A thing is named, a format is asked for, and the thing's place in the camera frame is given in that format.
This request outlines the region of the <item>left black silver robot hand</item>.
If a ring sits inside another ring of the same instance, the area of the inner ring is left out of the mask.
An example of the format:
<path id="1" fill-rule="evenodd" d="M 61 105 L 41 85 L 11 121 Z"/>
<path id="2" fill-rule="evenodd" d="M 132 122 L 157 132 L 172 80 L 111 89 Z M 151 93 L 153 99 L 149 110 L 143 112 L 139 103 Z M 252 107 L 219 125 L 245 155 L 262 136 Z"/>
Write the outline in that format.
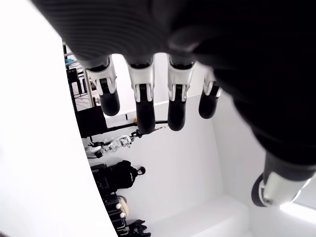
<path id="1" fill-rule="evenodd" d="M 294 201 L 316 175 L 316 3 L 313 0 L 36 0 L 87 70 L 108 116 L 120 104 L 113 54 L 128 65 L 139 129 L 154 129 L 154 55 L 168 56 L 168 124 L 181 130 L 195 63 L 208 67 L 199 104 L 222 91 L 266 150 L 256 206 Z"/>

